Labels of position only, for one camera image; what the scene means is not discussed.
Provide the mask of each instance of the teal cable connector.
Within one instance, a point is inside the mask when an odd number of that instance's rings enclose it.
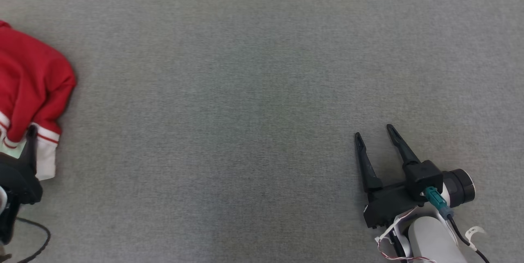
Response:
[[[451,215],[451,217],[453,217],[453,210],[447,205],[446,200],[444,200],[444,198],[438,193],[438,190],[436,190],[436,188],[426,188],[425,196],[427,198],[427,201],[429,201],[431,205],[435,206],[435,208],[440,213],[440,216],[442,216],[444,220],[447,220],[448,215]]]

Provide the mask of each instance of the gray fabric surface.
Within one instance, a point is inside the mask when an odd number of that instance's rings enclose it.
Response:
[[[457,223],[522,261],[524,0],[0,0],[0,18],[79,82],[57,176],[20,214],[53,232],[37,262],[382,262],[353,134],[399,181],[387,123],[470,173]]]

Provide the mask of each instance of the red garment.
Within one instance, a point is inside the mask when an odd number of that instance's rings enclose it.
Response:
[[[0,129],[7,148],[17,148],[31,124],[38,126],[39,142],[56,146],[61,130],[55,120],[75,85],[62,54],[0,21]]]

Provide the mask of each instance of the camera lens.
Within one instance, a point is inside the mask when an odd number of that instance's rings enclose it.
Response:
[[[449,192],[449,206],[451,208],[475,199],[475,185],[466,171],[456,169],[442,173],[444,174],[444,184]]]

